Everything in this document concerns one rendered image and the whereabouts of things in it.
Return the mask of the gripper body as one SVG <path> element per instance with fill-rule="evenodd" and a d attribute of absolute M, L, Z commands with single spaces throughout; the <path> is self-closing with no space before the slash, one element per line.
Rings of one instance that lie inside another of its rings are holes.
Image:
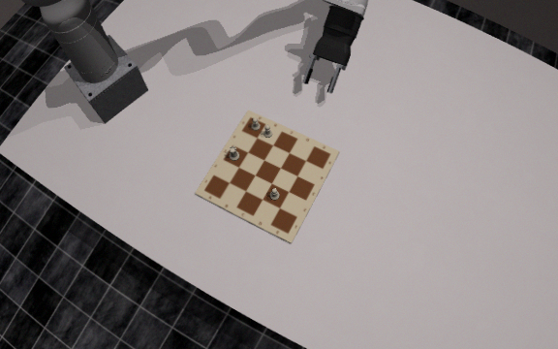
<path fill-rule="evenodd" d="M 316 43 L 313 54 L 347 66 L 351 56 L 351 45 L 364 20 L 368 0 L 323 1 L 331 6 L 325 20 L 323 36 Z"/>

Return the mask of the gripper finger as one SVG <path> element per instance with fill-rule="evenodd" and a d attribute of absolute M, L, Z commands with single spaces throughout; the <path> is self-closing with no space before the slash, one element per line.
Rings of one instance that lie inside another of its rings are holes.
<path fill-rule="evenodd" d="M 313 66 L 314 66 L 315 60 L 320 59 L 320 57 L 318 57 L 314 54 L 311 54 L 311 53 L 310 53 L 309 57 L 311 57 L 311 59 L 309 61 L 305 76 L 304 76 L 303 81 L 302 81 L 302 83 L 305 83 L 305 84 L 308 84 L 308 82 L 310 80 L 310 77 L 311 77 L 312 72 L 313 72 Z"/>
<path fill-rule="evenodd" d="M 337 66 L 336 66 L 336 67 L 337 67 L 337 68 L 336 68 L 336 70 L 335 70 L 334 76 L 332 77 L 331 82 L 330 82 L 329 87 L 328 87 L 328 90 L 327 90 L 328 93 L 332 93 L 332 92 L 333 92 L 334 86 L 335 86 L 335 84 L 336 84 L 336 82 L 337 82 L 337 79 L 338 79 L 338 76 L 339 76 L 339 74 L 340 74 L 341 69 L 343 69 L 344 71 L 346 70 L 346 66 L 341 65 L 341 64 L 338 64 L 338 63 L 337 63 Z M 340 69 L 340 68 L 341 68 L 341 69 Z"/>

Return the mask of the brown and tan chessboard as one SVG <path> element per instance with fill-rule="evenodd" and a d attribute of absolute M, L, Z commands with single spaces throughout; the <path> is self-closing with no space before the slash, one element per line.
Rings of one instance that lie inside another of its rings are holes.
<path fill-rule="evenodd" d="M 254 117 L 261 125 L 257 131 Z M 230 159 L 231 145 L 239 153 L 236 161 Z M 195 194 L 292 244 L 339 152 L 248 111 Z M 273 188 L 278 200 L 270 198 Z"/>

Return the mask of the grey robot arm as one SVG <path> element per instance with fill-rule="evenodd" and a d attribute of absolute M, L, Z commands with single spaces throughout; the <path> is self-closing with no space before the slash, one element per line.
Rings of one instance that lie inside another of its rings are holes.
<path fill-rule="evenodd" d="M 47 27 L 85 81 L 112 76 L 118 58 L 89 0 L 21 1 L 40 7 Z"/>

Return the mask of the white rook chess piece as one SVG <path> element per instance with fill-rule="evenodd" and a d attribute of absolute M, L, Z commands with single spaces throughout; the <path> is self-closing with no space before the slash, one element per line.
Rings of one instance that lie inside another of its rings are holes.
<path fill-rule="evenodd" d="M 230 159 L 236 161 L 239 159 L 239 153 L 236 151 L 235 146 L 230 147 Z"/>

